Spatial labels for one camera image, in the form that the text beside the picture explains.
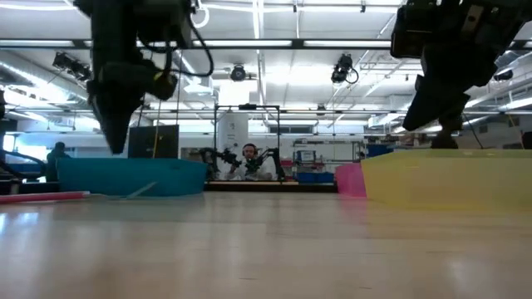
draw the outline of ceiling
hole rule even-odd
[[[254,1],[260,0],[204,0],[202,4],[209,10],[209,21],[199,29],[204,39],[382,39],[389,40],[395,20],[395,9],[401,0],[366,0],[367,11],[360,13],[360,1],[353,0],[297,0],[299,12],[294,13],[294,0],[264,0],[264,9],[257,10],[257,22],[254,22]],[[0,0],[0,4],[20,7],[66,7],[69,0]],[[204,11],[198,12],[195,22],[202,22]],[[0,33],[0,39],[90,39],[90,21],[77,10],[31,11],[6,9],[0,6],[0,27],[9,28]],[[532,25],[527,24],[517,36],[520,39],[532,37]],[[55,76],[52,66],[57,50],[17,49],[3,50],[12,61],[24,61],[36,66],[39,71],[31,75],[42,77]],[[90,64],[88,50],[66,51],[80,61]],[[214,88],[223,85],[229,79],[228,71],[235,64],[242,64],[252,74],[259,73],[259,58],[264,62],[264,103],[280,105],[292,109],[316,109],[318,104],[328,109],[405,109],[414,92],[416,75],[421,74],[418,61],[399,61],[392,58],[388,51],[343,51],[338,50],[212,50],[215,70],[212,76]],[[330,77],[333,65],[343,53],[349,53],[360,73],[360,81],[353,86],[333,86]],[[197,71],[206,71],[207,58],[201,50],[185,50],[185,60]],[[153,60],[159,66],[164,65],[164,57],[154,55]],[[14,67],[23,68],[20,63]],[[519,80],[528,80],[528,63],[521,67]],[[36,70],[27,66],[25,70]],[[181,109],[201,109],[212,107],[214,96],[188,93],[184,90],[189,81],[183,81],[181,91],[176,92],[166,106],[177,107],[179,95]],[[59,74],[51,85],[65,89],[68,84],[76,85],[73,78]],[[469,91],[472,98],[493,93],[506,88],[510,83],[491,82],[489,87],[474,88]],[[151,106],[156,108],[155,98]],[[252,91],[250,100],[260,102],[258,92]],[[493,101],[487,99],[476,108],[493,109]],[[164,118],[174,119],[175,114],[163,114]],[[370,115],[345,115],[344,120],[368,119]],[[186,114],[181,111],[180,118],[208,119],[209,114]],[[285,119],[298,118],[287,115]]]

